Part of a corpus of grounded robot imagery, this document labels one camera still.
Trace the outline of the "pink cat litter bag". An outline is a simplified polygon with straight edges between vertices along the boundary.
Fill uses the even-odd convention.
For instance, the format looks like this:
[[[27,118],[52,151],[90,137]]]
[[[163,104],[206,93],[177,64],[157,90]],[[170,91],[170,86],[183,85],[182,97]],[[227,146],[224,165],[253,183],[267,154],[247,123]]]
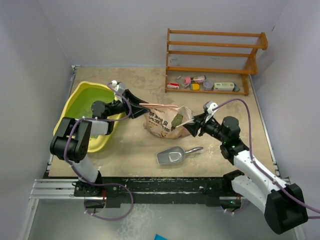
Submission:
[[[192,111],[185,107],[172,104],[140,103],[142,107],[148,108],[149,113],[144,115],[144,129],[149,133],[163,139],[178,139],[190,135],[183,127],[190,123],[193,118]]]

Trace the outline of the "silver metal scoop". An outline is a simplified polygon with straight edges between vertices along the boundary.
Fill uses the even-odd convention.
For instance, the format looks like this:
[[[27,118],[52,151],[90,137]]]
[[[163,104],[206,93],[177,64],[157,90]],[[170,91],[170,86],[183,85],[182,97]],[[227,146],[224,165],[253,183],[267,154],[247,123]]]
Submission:
[[[177,164],[182,162],[187,154],[195,153],[202,150],[202,146],[197,146],[189,150],[182,147],[174,146],[156,154],[156,160],[159,165]]]

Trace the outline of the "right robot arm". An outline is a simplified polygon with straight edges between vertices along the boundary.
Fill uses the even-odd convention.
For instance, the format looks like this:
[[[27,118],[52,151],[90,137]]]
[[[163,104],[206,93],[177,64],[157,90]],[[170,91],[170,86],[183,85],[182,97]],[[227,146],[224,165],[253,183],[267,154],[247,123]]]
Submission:
[[[270,172],[251,153],[240,138],[237,118],[227,116],[222,123],[213,117],[206,119],[206,113],[197,115],[190,123],[183,125],[193,137],[208,134],[221,142],[222,156],[237,171],[227,176],[222,190],[228,196],[236,193],[247,198],[264,215],[268,226],[280,235],[308,221],[301,188],[285,181]]]

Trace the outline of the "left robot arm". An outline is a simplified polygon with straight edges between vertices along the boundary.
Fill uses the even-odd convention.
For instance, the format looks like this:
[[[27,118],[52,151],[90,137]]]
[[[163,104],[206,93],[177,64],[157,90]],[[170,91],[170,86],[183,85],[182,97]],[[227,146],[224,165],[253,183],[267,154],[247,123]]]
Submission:
[[[91,196],[101,194],[104,184],[100,171],[88,157],[90,137],[108,136],[116,122],[136,119],[150,112],[149,108],[142,106],[146,102],[128,89],[114,93],[119,100],[109,103],[98,100],[91,105],[91,118],[63,117],[50,143],[50,153],[69,164],[78,179],[86,183],[85,190]]]

